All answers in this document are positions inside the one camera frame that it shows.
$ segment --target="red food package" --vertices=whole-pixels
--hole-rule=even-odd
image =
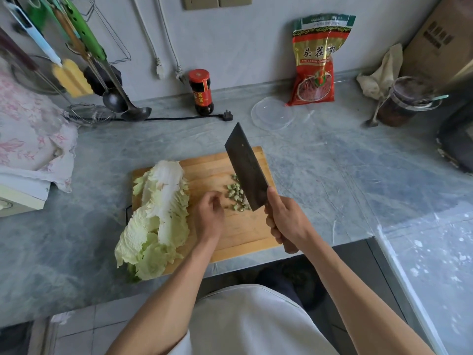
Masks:
[[[334,101],[332,53],[345,43],[354,22],[352,15],[318,14],[294,23],[297,76],[289,106]]]

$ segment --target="black plug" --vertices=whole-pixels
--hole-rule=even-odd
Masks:
[[[222,118],[225,122],[233,121],[233,114],[232,114],[230,111],[225,110],[225,112],[221,115],[221,118]]]

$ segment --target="white wall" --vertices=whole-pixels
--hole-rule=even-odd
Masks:
[[[212,89],[293,77],[292,21],[322,12],[346,13],[357,17],[345,45],[334,54],[335,71],[373,66],[380,62],[391,45],[408,41],[437,2],[253,0],[249,6],[185,11],[182,0],[162,0],[184,71],[208,69]],[[76,4],[81,11],[85,9],[83,1]],[[163,33],[155,0],[139,0],[139,5],[152,38],[158,45],[159,57],[167,73],[165,80],[158,80],[152,74],[151,53],[131,0],[96,0],[96,4],[132,55],[132,61],[117,65],[132,100],[188,92],[187,86],[174,79],[174,59]],[[9,23],[7,20],[10,20],[10,16],[6,17],[4,10],[0,16],[4,27]],[[118,49],[107,42],[109,36],[99,19],[93,17],[90,25],[109,58],[119,57]],[[46,36],[48,39],[54,37],[51,31],[47,31]],[[35,49],[31,42],[25,37],[19,40],[20,45],[28,51]],[[61,53],[72,58],[64,50]]]

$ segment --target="wall outlet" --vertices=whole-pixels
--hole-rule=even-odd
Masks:
[[[219,6],[219,0],[184,0],[186,10],[201,10],[203,8],[215,8]]]
[[[220,7],[251,5],[253,0],[219,0]]]

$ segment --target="person's left hand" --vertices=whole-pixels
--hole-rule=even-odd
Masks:
[[[220,204],[221,192],[206,192],[195,206],[194,224],[198,241],[217,245],[222,233],[225,213]]]

